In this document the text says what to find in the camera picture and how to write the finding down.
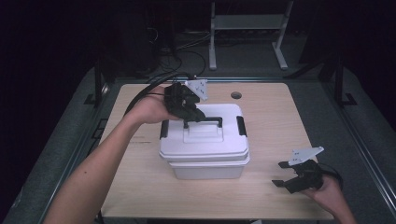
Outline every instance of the box lid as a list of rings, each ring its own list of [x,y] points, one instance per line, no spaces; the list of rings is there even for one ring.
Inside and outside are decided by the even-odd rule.
[[[248,137],[238,105],[197,105],[207,121],[169,120],[160,155],[167,161],[242,161]]]

